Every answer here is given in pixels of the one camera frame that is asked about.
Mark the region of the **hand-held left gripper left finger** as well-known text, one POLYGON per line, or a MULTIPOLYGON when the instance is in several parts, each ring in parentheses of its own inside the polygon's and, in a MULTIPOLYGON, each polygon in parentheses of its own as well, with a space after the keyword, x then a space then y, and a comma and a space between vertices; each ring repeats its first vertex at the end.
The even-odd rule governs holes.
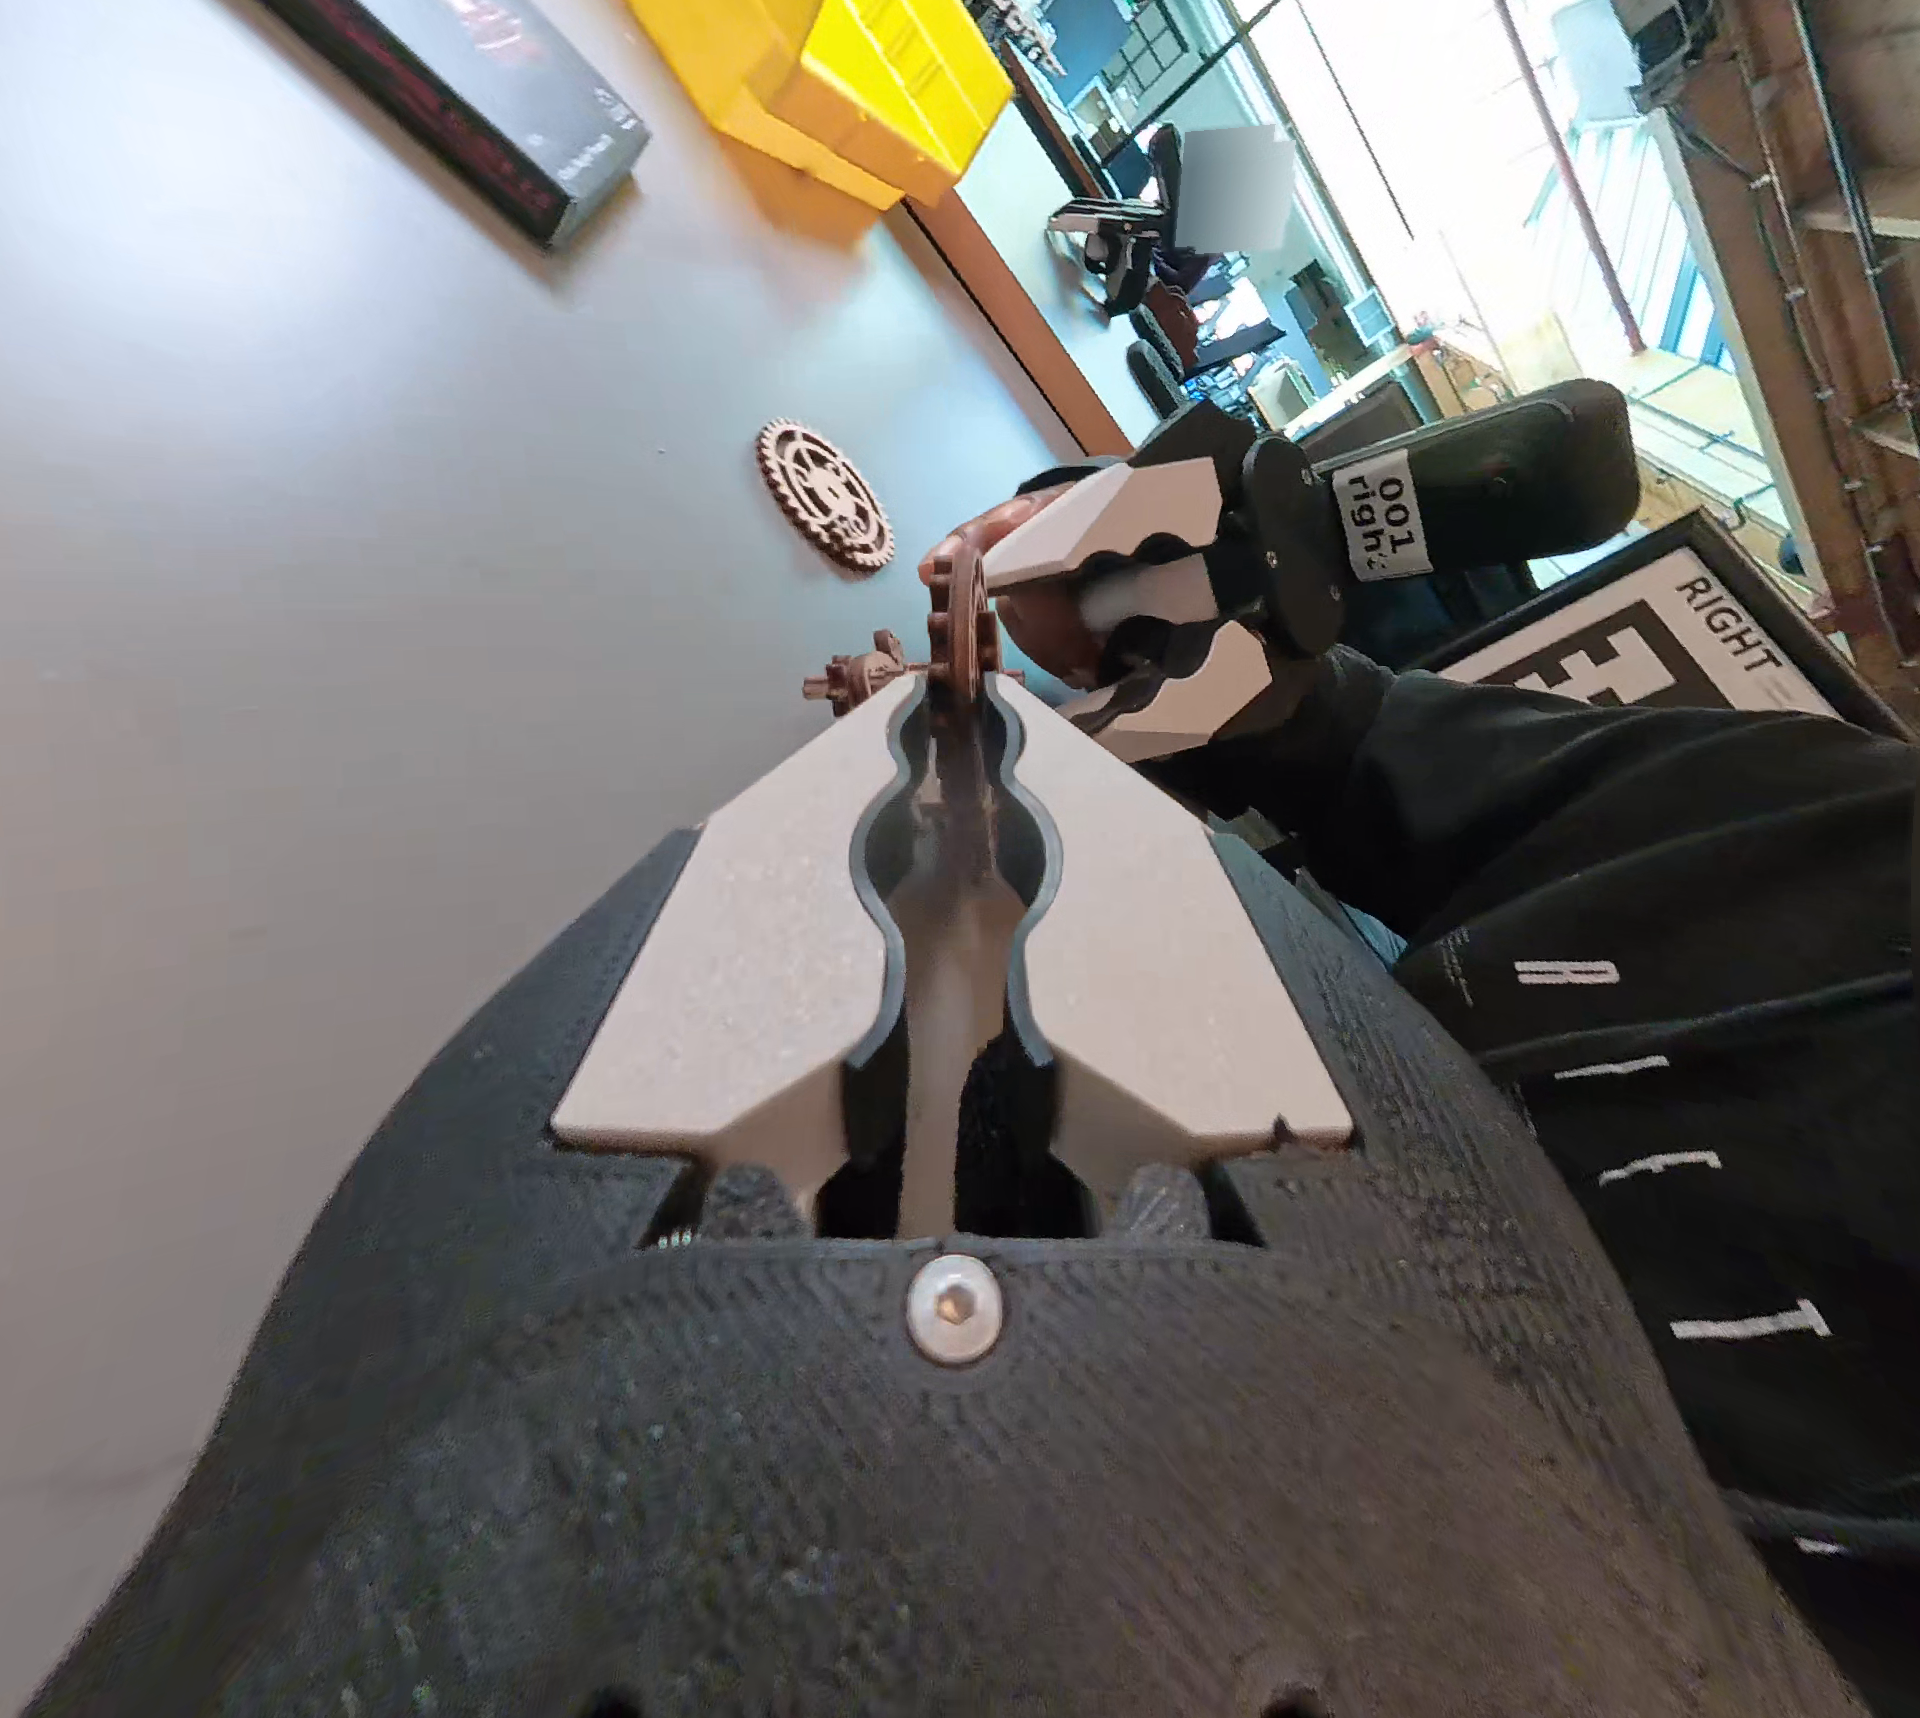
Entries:
POLYGON ((808 1219, 902 1137, 923 679, 900 676, 693 833, 547 1128, 597 1152, 760 1167, 808 1219))

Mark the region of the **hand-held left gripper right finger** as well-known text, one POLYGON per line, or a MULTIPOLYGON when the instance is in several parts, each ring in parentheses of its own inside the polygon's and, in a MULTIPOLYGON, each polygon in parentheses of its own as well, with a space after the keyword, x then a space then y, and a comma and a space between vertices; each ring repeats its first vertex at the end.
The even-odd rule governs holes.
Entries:
POLYGON ((1143 1167, 1348 1148, 1336 1072, 1206 822, 1020 684, 990 676, 978 703, 1020 897, 1005 1021, 1040 1073, 1042 1154, 1098 1221, 1143 1167))

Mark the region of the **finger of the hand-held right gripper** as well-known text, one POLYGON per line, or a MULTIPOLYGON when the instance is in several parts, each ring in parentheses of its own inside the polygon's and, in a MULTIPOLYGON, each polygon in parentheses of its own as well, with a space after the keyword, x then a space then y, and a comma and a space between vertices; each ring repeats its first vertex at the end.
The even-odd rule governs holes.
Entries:
POLYGON ((1107 681, 1067 703, 1067 722, 1124 764, 1209 746, 1275 681, 1267 637, 1227 618, 1124 618, 1095 670, 1107 681))
POLYGON ((1224 498, 1207 460, 1115 464, 1074 480, 1001 535, 980 559, 988 589, 1017 589, 1080 575, 1093 559, 1133 559, 1152 540, 1182 554, 1217 535, 1224 498))

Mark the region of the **wooden gear clock assembly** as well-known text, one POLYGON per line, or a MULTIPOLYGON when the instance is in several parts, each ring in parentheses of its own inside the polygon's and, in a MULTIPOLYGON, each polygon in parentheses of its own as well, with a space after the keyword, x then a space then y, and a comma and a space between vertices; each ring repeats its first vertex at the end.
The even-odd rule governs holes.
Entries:
POLYGON ((914 729, 917 824, 932 855, 964 886, 981 886, 995 873, 995 790, 988 777, 984 712, 988 678, 1001 662, 984 559, 981 547, 967 540, 934 555, 923 659, 909 659, 900 637, 878 627, 869 649, 830 656, 823 670, 805 674, 799 686, 805 700, 823 701, 842 717, 893 679, 923 681, 914 729))

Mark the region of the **wooden gear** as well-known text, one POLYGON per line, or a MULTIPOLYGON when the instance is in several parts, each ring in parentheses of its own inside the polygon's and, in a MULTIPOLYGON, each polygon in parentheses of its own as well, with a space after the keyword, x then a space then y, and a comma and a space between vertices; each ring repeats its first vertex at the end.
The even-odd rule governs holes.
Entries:
POLYGON ((818 554, 856 575, 873 575, 893 562, 897 543, 886 506, 823 434, 775 418, 758 430, 754 453, 781 515, 818 554))

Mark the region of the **person's right forearm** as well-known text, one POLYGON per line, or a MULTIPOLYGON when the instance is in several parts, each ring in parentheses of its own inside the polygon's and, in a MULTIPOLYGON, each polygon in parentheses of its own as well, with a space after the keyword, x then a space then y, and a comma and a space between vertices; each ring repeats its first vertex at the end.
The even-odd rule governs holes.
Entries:
POLYGON ((1910 993, 1915 747, 1842 719, 1583 703, 1339 649, 1280 726, 1150 772, 1296 842, 1404 937, 1434 1010, 1546 1014, 1550 973, 1611 1024, 1910 993))

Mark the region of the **grey wood-edged background desk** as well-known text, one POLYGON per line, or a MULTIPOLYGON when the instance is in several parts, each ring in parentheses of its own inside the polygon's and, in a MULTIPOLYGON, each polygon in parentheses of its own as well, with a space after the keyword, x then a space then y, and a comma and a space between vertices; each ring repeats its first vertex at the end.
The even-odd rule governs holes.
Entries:
POLYGON ((902 213, 1071 443, 1084 455, 1124 457, 1161 411, 1129 363, 1139 342, 1133 321, 1107 319, 1076 247, 1056 247, 1045 233, 1067 196, 1026 107, 1012 100, 957 184, 934 201, 906 198, 902 213))

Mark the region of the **person's right hand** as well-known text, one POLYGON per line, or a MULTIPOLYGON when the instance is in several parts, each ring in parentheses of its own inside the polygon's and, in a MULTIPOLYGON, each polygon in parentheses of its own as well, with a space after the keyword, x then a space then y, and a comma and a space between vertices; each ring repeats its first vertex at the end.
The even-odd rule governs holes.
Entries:
MULTIPOLYGON (((978 554, 992 552, 1003 537, 1033 522, 1045 506, 1056 503, 1076 485, 1077 482, 1058 482, 1020 491, 948 530, 919 559, 917 575, 922 583, 932 583, 942 557, 955 554, 959 547, 973 547, 978 554)), ((1001 633, 1049 678, 1074 692, 1089 692, 1100 684, 1102 637, 1086 626, 1077 602, 1064 588, 1024 583, 1001 593, 995 600, 995 609, 1001 633)))

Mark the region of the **white printed tag sign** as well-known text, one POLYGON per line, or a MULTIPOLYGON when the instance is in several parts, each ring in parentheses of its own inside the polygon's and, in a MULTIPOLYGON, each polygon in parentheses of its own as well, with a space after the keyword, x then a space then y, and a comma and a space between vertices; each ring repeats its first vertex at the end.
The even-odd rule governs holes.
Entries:
POLYGON ((1910 741, 1854 663, 1700 509, 1622 543, 1420 668, 1600 706, 1826 716, 1910 741))

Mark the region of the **black white stand device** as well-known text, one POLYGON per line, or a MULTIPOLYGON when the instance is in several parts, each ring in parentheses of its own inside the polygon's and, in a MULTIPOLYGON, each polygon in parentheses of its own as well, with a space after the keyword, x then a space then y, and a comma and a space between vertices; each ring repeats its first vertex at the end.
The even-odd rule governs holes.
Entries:
POLYGON ((1049 249, 1076 258, 1104 319, 1128 318, 1156 279, 1156 258, 1174 247, 1178 206, 1143 198, 1077 198, 1044 225, 1049 249))

